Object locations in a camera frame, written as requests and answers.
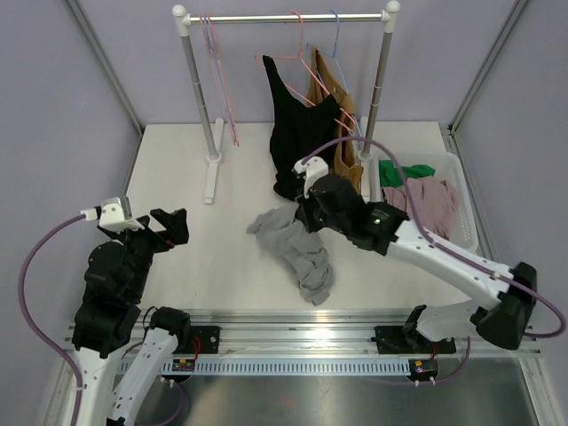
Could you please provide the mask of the pink hanger with black top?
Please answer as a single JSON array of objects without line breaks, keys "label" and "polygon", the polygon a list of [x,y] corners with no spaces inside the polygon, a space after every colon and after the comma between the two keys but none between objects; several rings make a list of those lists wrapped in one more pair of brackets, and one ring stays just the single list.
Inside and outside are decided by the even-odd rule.
[{"label": "pink hanger with black top", "polygon": [[[299,13],[298,11],[290,11],[290,14],[295,16],[297,18],[297,20],[299,21],[300,25],[301,25],[301,32],[300,32],[300,40],[299,40],[299,44],[298,44],[298,50],[297,50],[297,54],[295,56],[275,56],[272,57],[274,60],[279,59],[279,60],[299,60],[301,62],[301,64],[303,65],[303,67],[308,71],[308,73],[312,76],[315,77],[316,76],[316,71],[312,71],[311,66],[309,66],[307,64],[307,62],[305,62],[304,60],[304,31],[305,31],[305,22],[304,19],[301,15],[301,13]],[[260,67],[263,65],[262,63],[262,54],[255,54],[254,55],[254,61],[257,65],[259,65]],[[307,101],[311,107],[314,107],[315,104],[314,103],[310,103],[309,99],[306,98],[304,95],[302,95],[299,91],[296,91],[296,89],[294,89],[292,86],[289,86],[287,83],[284,83],[286,88],[288,88],[289,90],[292,90],[293,93],[295,93],[296,95],[298,95],[302,100]],[[324,80],[323,83],[316,83],[327,95],[330,94],[336,94],[336,89],[333,89],[332,91],[330,91],[330,89],[325,85]],[[354,123],[351,121],[351,118],[348,118],[347,112],[344,108],[340,107],[340,112],[343,112],[346,116],[346,118],[354,125]],[[350,134],[350,132],[348,130],[352,130],[350,127],[347,126],[347,124],[340,122],[338,120],[335,120],[341,127],[344,127],[349,136],[355,136],[353,134]]]}]

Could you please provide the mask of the green tank top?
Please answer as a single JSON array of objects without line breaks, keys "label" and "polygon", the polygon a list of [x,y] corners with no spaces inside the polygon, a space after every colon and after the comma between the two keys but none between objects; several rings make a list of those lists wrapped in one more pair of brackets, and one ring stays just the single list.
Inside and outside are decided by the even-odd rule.
[{"label": "green tank top", "polygon": [[[433,177],[436,170],[426,164],[415,164],[412,166],[402,166],[401,169],[407,179]],[[398,188],[403,185],[402,176],[398,168],[391,160],[380,160],[378,162],[379,182],[382,187]]]}]

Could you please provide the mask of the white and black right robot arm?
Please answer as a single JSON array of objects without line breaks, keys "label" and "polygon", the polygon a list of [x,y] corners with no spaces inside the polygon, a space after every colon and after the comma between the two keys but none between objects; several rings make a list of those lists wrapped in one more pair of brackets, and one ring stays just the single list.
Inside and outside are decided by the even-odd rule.
[{"label": "white and black right robot arm", "polygon": [[334,230],[359,249],[416,266],[469,297],[465,303],[414,307],[402,331],[411,351],[473,335],[505,350],[520,346],[536,304],[537,272],[531,265],[510,267],[436,235],[424,237],[404,211],[385,202],[364,202],[335,174],[319,178],[296,200],[296,216],[309,232]]}]

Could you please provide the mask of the black tank top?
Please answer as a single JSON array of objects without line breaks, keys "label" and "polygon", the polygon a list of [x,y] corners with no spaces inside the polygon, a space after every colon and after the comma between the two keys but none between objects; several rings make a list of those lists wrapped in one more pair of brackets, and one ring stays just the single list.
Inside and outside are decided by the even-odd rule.
[{"label": "black tank top", "polygon": [[274,60],[264,55],[263,63],[274,111],[274,126],[269,141],[276,169],[273,191],[293,201],[303,189],[303,184],[293,172],[294,165],[335,137],[340,107],[331,95],[315,106],[302,104],[288,91]]}]

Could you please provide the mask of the mauve pink tank top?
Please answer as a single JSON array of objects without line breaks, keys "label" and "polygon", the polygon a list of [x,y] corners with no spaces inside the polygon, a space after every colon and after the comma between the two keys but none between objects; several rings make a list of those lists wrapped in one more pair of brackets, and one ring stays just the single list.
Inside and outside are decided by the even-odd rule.
[{"label": "mauve pink tank top", "polygon": [[413,199],[422,226],[449,240],[460,207],[457,191],[447,181],[434,177],[409,178],[407,185],[410,193],[404,185],[398,188],[383,187],[383,199],[391,206],[404,210],[410,217],[414,215],[410,205],[410,199]]}]

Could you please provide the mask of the grey tank top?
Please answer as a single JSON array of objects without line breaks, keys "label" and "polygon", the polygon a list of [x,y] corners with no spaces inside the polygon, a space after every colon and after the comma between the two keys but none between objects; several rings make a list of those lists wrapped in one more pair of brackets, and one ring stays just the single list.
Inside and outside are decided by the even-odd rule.
[{"label": "grey tank top", "polygon": [[270,253],[293,278],[300,296],[314,306],[324,304],[335,283],[333,266],[322,239],[308,233],[304,223],[296,218],[298,205],[270,209],[248,225],[246,233]]}]

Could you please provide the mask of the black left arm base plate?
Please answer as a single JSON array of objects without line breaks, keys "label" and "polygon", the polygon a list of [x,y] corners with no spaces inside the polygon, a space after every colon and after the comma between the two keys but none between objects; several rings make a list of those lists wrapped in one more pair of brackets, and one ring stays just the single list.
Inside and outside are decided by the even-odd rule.
[{"label": "black left arm base plate", "polygon": [[218,354],[220,344],[219,326],[192,326],[191,331],[182,337],[181,342],[174,351],[175,354]]}]

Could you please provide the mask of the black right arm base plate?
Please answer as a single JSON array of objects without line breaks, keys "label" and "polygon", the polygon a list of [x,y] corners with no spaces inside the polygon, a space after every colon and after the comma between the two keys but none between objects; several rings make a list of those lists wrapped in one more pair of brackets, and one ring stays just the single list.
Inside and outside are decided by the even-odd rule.
[{"label": "black right arm base plate", "polygon": [[454,339],[432,342],[414,331],[406,333],[402,326],[377,326],[374,332],[371,341],[382,355],[456,353]]}]

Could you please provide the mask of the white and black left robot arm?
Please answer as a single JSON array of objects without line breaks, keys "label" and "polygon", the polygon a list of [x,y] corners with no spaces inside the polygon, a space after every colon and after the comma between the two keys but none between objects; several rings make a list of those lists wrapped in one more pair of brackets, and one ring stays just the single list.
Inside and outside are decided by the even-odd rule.
[{"label": "white and black left robot arm", "polygon": [[189,315],[161,307],[126,374],[120,382],[114,379],[140,315],[154,256],[189,241],[187,212],[153,209],[135,218],[127,201],[116,198],[84,215],[97,221],[109,240],[89,256],[83,301],[75,315],[72,344],[82,380],[77,386],[81,405],[71,423],[132,425],[164,361],[192,341]]}]

